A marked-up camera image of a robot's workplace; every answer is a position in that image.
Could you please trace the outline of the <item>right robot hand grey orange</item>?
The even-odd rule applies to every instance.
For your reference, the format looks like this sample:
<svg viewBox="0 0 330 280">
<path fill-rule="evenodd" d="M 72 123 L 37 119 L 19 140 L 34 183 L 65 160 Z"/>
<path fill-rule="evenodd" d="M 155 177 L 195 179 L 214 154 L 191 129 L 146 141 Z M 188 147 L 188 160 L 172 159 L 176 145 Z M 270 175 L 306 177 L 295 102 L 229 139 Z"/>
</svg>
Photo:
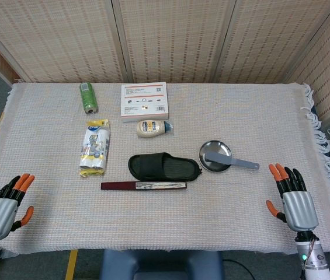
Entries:
<svg viewBox="0 0 330 280">
<path fill-rule="evenodd" d="M 269 170 L 276 182 L 283 204 L 283 212 L 278 211 L 273 202 L 266 201 L 269 212 L 286 223 L 295 232 L 309 232 L 318 226 L 318 218 L 311 194 L 297 169 L 270 164 Z"/>
</svg>

